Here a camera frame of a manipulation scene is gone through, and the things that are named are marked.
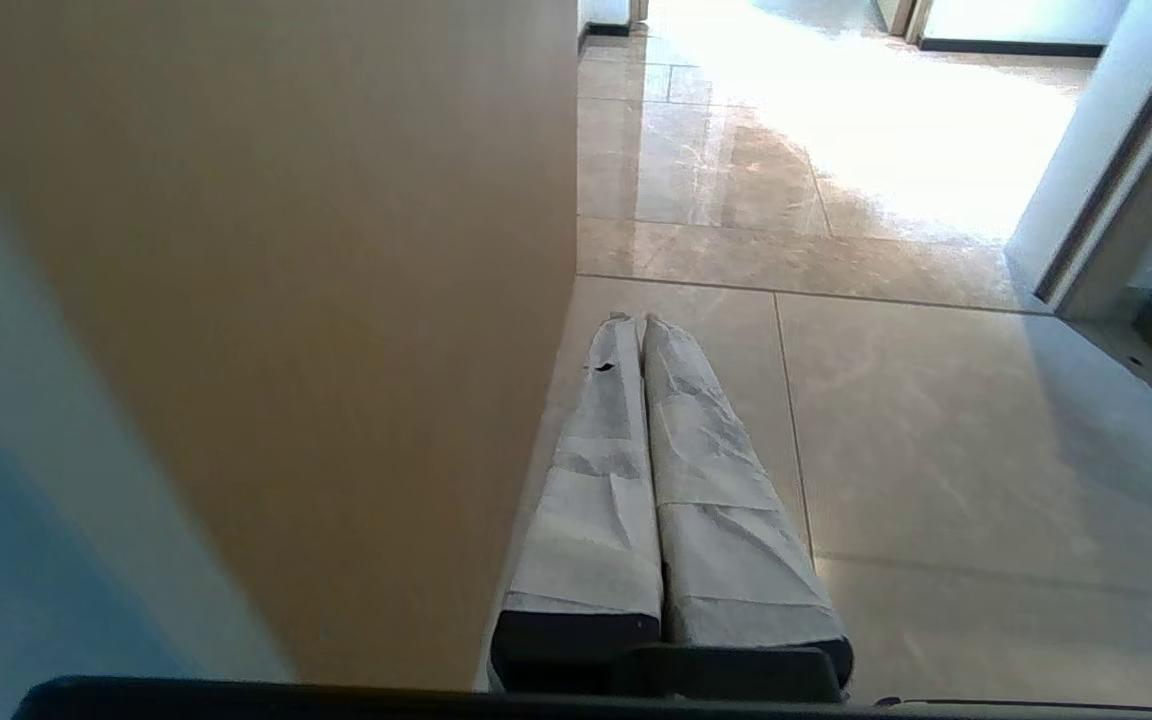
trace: hallway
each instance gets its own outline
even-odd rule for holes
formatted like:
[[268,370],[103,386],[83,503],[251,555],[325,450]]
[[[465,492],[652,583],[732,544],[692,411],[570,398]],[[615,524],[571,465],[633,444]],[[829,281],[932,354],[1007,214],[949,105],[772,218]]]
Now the hallway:
[[812,548],[852,702],[1152,705],[1152,388],[1002,251],[1091,61],[920,54],[870,0],[652,13],[579,63],[579,276],[529,487],[596,325],[654,311]]

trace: tile floor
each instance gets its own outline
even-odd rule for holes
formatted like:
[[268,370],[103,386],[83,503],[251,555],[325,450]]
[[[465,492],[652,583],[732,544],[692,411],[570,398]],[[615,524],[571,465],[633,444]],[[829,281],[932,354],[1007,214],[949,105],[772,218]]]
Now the tile floor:
[[581,61],[579,276],[529,487],[596,325],[654,311],[799,523],[852,702],[1152,705],[1152,354],[1045,314],[1001,255],[1089,65],[919,55],[869,0],[652,5]]

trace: beige wall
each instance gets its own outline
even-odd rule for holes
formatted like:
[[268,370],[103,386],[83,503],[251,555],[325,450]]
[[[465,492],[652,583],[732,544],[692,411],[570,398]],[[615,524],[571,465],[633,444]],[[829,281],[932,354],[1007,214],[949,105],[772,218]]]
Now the beige wall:
[[5,221],[303,680],[473,679],[575,270],[575,23],[0,0]]

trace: polished tile floor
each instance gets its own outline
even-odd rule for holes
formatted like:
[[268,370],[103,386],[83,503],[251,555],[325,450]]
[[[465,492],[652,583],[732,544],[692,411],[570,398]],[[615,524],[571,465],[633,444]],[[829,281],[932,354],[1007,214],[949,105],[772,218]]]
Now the polished tile floor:
[[1001,255],[1091,68],[919,55],[870,5],[653,0],[588,47],[529,487],[596,325],[653,311],[812,548],[852,702],[1152,705],[1152,354],[1045,314]]

